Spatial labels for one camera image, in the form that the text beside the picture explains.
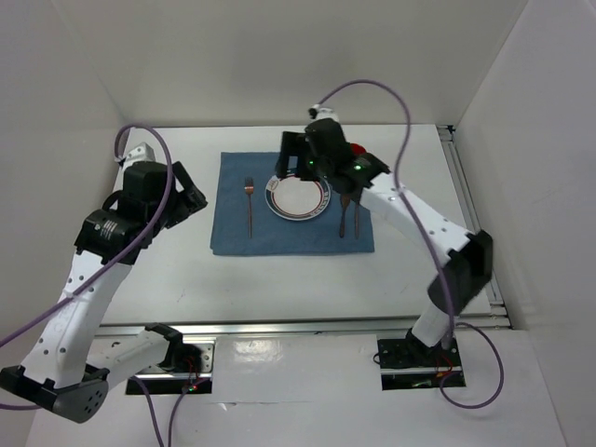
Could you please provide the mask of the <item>red enamel mug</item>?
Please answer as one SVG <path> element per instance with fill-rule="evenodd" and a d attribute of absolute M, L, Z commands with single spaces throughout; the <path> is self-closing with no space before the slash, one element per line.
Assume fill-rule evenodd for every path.
<path fill-rule="evenodd" d="M 360 145 L 360 144 L 358 144 L 358 143 L 354 143 L 354 142 L 352 142 L 352 143 L 350 144 L 350 148 L 351 148 L 351 151 L 352 151 L 352 153 L 353 153 L 355 156 L 360 156 L 360 155 L 362 155 L 362 154 L 365 154 L 365 153 L 366 153 L 366 149 L 365 149 L 365 148 L 364 148 L 362 145 Z"/>

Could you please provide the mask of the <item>copper fork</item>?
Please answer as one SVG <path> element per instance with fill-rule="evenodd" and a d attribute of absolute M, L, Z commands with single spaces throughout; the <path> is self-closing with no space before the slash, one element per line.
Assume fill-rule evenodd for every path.
<path fill-rule="evenodd" d="M 248 234 L 252 238 L 252 203 L 251 197 L 254 193 L 254 180 L 252 177 L 245 178 L 244 192 L 248 200 Z"/>

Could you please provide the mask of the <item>blue cloth placemat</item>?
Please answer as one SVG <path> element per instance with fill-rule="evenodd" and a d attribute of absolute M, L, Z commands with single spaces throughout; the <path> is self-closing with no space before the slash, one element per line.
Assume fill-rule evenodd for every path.
<path fill-rule="evenodd" d="M 218 256 L 339 255 L 374 252 L 371 214 L 359 210 L 359 239 L 354 224 L 346 220 L 345 236 L 339 237 L 341 205 L 332 194 L 328 208 L 318 217 L 302 222 L 282 219 L 265 203 L 264 190 L 274 176 L 275 153 L 222 153 L 215 200 L 210 248 Z M 252 238 L 248 234 L 248 200 L 245 178 L 254 180 Z"/>

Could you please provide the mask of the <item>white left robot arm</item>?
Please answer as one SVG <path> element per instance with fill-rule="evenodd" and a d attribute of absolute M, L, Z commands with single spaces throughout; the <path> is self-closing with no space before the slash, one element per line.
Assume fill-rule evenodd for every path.
<path fill-rule="evenodd" d="M 177 330 L 151 323 L 99 354 L 89 352 L 117 289 L 142 250 L 165 229 L 207 205 L 180 162 L 140 161 L 124 171 L 121 190 L 83 222 L 75 241 L 61 309 L 32 351 L 1 371 L 1 387 L 70 421 L 87 422 L 110 389 L 144 369 L 199 371 L 202 353 Z"/>

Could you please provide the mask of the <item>white plate green red rim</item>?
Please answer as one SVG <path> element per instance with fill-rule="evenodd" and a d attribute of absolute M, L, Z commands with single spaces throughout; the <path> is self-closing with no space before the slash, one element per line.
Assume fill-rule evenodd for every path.
<path fill-rule="evenodd" d="M 267 182 L 265 203 L 278 217 L 302 222 L 318 217 L 331 203 L 332 190 L 325 181 L 303 181 L 294 174 Z"/>

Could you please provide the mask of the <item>copper spoon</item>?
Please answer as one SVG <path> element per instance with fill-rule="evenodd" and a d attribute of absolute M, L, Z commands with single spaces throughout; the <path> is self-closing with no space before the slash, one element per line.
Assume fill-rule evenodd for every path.
<path fill-rule="evenodd" d="M 340 203 L 341 203 L 341 219 L 339 225 L 339 237 L 343 238 L 345 236 L 345 215 L 346 211 L 350 205 L 350 196 L 349 195 L 340 195 Z"/>

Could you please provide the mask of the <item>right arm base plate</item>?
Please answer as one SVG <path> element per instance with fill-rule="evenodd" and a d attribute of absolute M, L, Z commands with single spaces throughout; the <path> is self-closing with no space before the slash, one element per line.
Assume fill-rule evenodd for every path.
<path fill-rule="evenodd" d="M 446 387 L 466 386 L 455 339 L 447 348 L 430 349 L 407 338 L 378 339 L 372 361 L 380 368 L 384 391 L 438 388 L 443 378 Z"/>

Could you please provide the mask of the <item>copper knife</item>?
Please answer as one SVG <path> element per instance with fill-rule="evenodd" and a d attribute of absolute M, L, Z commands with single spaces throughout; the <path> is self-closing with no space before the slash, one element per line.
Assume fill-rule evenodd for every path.
<path fill-rule="evenodd" d="M 355 205 L 355 209 L 354 209 L 354 235 L 355 235 L 355 239 L 359 239 L 359 210 L 360 210 L 360 204 L 359 204 L 359 199 L 360 199 L 360 195 L 354 195 L 353 196 L 353 202 Z"/>

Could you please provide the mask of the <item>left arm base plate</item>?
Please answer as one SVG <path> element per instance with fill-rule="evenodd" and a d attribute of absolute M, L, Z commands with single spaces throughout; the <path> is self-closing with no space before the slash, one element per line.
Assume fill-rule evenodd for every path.
<path fill-rule="evenodd" d="M 154 365 L 136 375 L 151 396 L 175 396 L 183 391 L 191 395 L 211 393 L 215 340 L 189 338 L 184 342 L 194 348 L 190 348 L 172 370 Z"/>

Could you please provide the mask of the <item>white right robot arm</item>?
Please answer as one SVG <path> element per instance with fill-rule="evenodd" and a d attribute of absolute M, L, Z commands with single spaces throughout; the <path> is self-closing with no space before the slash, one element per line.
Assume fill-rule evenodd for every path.
<path fill-rule="evenodd" d="M 455 319 L 493 276 L 494 242 L 484 230 L 472 232 L 451 222 L 396 178 L 396 172 L 369 152 L 356 154 L 341 125 L 327 117 L 304 131 L 281 136 L 276 174 L 285 178 L 297 161 L 302 181 L 325 181 L 364 209 L 383 218 L 411 242 L 425 249 L 437 275 L 427 288 L 430 303 L 410 330 L 406 353 L 426 365 L 449 339 Z"/>

